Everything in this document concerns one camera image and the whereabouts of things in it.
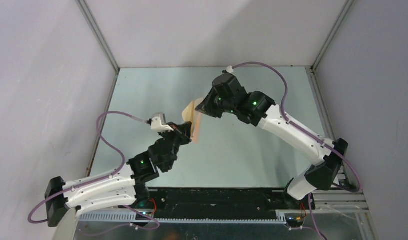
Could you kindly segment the tan paper envelope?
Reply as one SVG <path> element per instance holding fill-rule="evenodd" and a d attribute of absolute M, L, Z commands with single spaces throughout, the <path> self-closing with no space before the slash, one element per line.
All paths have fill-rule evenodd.
<path fill-rule="evenodd" d="M 192 133 L 200 127 L 202 113 L 196 111 L 195 108 L 202 102 L 202 97 L 191 101 L 181 113 L 184 122 L 191 122 Z"/>

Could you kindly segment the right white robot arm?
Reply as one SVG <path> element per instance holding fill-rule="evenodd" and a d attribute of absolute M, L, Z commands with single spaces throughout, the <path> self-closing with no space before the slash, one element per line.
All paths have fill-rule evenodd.
<path fill-rule="evenodd" d="M 297 208 L 312 191 L 330 189 L 348 147 L 341 138 L 320 137 L 295 122 L 264 93 L 247 93 L 237 78 L 227 72 L 213 80 L 210 92 L 195 110 L 213 118 L 233 114 L 245 124 L 276 135 L 306 157 L 310 167 L 287 184 L 282 196 L 284 206 L 289 209 Z"/>

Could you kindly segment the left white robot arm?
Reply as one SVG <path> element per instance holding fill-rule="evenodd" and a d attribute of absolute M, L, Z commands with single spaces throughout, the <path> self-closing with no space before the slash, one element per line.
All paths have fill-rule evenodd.
<path fill-rule="evenodd" d="M 76 216 L 80 216 L 114 206 L 148 206 L 146 182 L 170 171 L 180 146 L 191 142 L 191 122 L 168 125 L 172 130 L 159 133 L 160 139 L 147 151 L 127 160 L 115 176 L 108 171 L 75 181 L 52 178 L 44 195 L 55 196 L 45 204 L 48 227 L 56 227 L 69 209 L 75 209 Z"/>

